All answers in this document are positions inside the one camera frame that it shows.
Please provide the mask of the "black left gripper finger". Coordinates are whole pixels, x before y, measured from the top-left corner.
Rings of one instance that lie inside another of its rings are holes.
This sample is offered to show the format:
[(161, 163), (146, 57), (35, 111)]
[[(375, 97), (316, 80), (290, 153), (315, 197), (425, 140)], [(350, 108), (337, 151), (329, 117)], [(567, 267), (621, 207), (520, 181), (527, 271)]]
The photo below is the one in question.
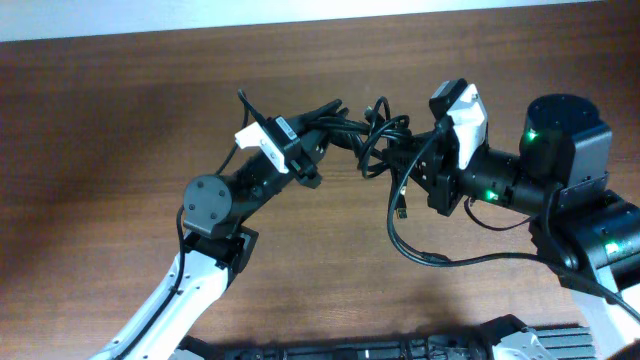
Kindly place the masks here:
[(330, 146), (335, 146), (343, 150), (349, 150), (354, 155), (357, 155), (360, 149), (355, 134), (343, 132), (321, 132), (319, 153), (325, 154)]
[(342, 101), (340, 99), (335, 99), (315, 110), (296, 115), (294, 117), (294, 123), (296, 125), (306, 125), (307, 123), (321, 117), (336, 115), (341, 106)]

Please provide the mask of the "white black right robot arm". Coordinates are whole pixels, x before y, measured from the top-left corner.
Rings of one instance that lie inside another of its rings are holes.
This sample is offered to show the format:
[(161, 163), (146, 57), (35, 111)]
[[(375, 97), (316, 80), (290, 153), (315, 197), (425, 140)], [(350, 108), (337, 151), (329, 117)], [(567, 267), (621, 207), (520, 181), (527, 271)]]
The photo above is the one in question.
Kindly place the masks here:
[(481, 201), (529, 217), (535, 260), (567, 288), (606, 356), (639, 342), (639, 209), (608, 188), (611, 128), (589, 100), (550, 94), (528, 107), (519, 150), (498, 151), (477, 87), (443, 83), (431, 132), (383, 153), (399, 182), (416, 182), (449, 215)]

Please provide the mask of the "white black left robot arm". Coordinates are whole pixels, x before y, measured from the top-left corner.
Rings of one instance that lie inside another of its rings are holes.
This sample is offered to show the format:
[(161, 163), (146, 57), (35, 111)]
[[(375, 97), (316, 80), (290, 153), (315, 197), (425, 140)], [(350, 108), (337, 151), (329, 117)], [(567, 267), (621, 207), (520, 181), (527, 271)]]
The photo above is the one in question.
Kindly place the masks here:
[(98, 359), (168, 359), (197, 319), (228, 290), (249, 262), (259, 237), (245, 221), (287, 185), (315, 189), (318, 164), (343, 115), (341, 101), (290, 118), (264, 117), (249, 102), (235, 150), (253, 148), (230, 175), (218, 169), (193, 178), (176, 214), (179, 252), (158, 287)]

